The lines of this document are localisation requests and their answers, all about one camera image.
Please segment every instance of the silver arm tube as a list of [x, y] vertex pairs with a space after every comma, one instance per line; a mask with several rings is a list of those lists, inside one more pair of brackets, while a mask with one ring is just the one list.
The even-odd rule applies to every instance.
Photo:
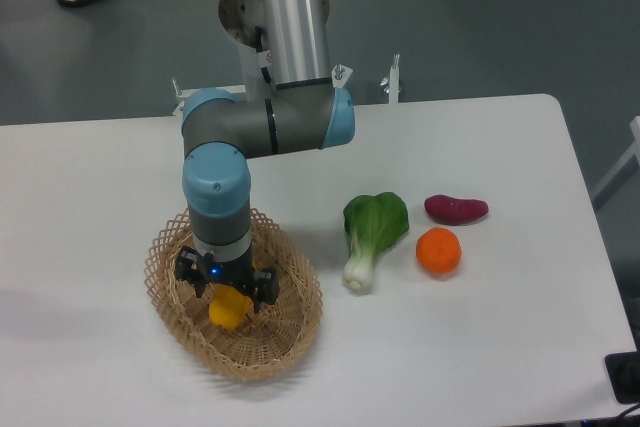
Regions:
[[322, 0], [264, 0], [276, 88], [331, 79]]

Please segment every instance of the orange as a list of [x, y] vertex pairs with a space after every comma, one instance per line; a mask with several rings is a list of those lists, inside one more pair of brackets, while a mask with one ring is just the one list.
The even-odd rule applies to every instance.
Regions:
[[432, 274], [453, 272], [462, 257], [462, 248], [456, 234], [449, 229], [434, 227], [425, 232], [416, 244], [416, 258]]

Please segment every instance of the green leafy vegetable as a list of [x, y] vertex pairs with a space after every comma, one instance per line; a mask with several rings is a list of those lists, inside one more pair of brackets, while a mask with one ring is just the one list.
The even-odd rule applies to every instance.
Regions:
[[408, 230], [407, 206], [393, 192], [359, 195], [344, 208], [344, 230], [349, 242], [349, 261], [343, 279], [353, 291], [364, 293], [373, 282], [373, 265], [382, 252], [392, 248]]

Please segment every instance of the toy vegetable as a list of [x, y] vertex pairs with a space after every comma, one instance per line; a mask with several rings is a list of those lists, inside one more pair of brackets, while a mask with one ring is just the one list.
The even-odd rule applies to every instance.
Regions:
[[373, 282], [376, 259], [409, 230], [407, 206], [396, 194], [384, 192], [354, 198], [343, 213], [349, 242], [343, 279], [351, 290], [364, 293]]
[[476, 199], [456, 199], [434, 195], [424, 201], [427, 214], [440, 224], [462, 225], [481, 219], [489, 213], [486, 202]]

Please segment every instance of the robotic arm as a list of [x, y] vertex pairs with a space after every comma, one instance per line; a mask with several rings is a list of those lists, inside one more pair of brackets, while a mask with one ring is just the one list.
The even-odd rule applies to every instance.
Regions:
[[236, 40], [256, 57], [269, 48], [273, 67], [256, 75], [266, 88], [247, 85], [246, 102], [220, 89], [185, 101], [182, 185], [196, 249], [182, 250], [176, 276], [198, 296], [208, 283], [234, 287], [258, 311], [279, 288], [275, 270], [252, 266], [246, 159], [346, 144], [355, 115], [349, 92], [332, 86], [323, 0], [227, 0], [221, 16], [228, 9]]

